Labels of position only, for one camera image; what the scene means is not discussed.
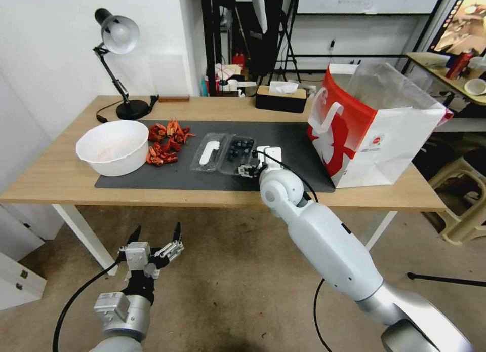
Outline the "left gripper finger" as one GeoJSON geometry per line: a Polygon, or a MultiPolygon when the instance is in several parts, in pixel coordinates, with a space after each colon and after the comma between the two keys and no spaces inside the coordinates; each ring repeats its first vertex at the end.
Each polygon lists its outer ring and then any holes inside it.
{"type": "Polygon", "coordinates": [[[179,257],[183,250],[181,222],[178,222],[171,242],[163,247],[151,248],[151,262],[155,265],[155,269],[165,268],[179,257]]]}
{"type": "Polygon", "coordinates": [[[124,262],[124,261],[126,261],[126,253],[125,253],[125,250],[126,250],[127,246],[130,243],[137,242],[139,240],[140,233],[141,233],[141,226],[138,225],[136,227],[136,229],[134,230],[134,232],[129,236],[126,245],[121,246],[119,248],[119,251],[118,251],[118,262],[124,262]]]}

